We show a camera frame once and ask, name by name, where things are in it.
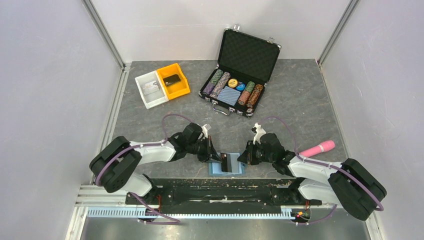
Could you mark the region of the blue card holder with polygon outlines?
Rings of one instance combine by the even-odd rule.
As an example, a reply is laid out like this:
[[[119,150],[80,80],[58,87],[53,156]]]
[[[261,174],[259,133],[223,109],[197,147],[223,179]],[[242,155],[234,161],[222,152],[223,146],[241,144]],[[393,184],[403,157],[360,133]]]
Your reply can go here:
[[[214,177],[233,177],[245,174],[246,165],[238,161],[239,172],[236,174],[224,173],[221,171],[221,162],[210,162],[208,164],[208,174]]]

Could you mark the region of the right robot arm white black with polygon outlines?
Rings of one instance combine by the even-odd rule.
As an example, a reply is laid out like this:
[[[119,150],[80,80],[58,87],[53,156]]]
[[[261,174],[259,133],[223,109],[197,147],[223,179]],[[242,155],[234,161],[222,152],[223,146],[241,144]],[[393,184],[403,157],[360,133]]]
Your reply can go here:
[[[357,160],[327,162],[286,150],[276,134],[266,133],[249,140],[238,157],[247,165],[270,163],[280,174],[296,178],[289,189],[289,199],[295,204],[319,200],[342,206],[351,216],[365,221],[374,211],[383,211],[385,187]]]

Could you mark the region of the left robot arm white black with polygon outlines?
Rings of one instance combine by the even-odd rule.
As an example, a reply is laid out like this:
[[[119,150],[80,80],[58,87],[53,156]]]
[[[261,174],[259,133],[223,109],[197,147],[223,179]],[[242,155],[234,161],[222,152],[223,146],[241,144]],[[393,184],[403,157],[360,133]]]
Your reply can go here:
[[[95,185],[104,187],[108,193],[125,190],[151,204],[157,198],[157,190],[146,175],[135,174],[136,168],[155,162],[174,162],[187,154],[195,155],[202,163],[220,162],[209,129],[208,124],[191,122],[183,131],[155,142],[135,142],[118,136],[89,164]]]

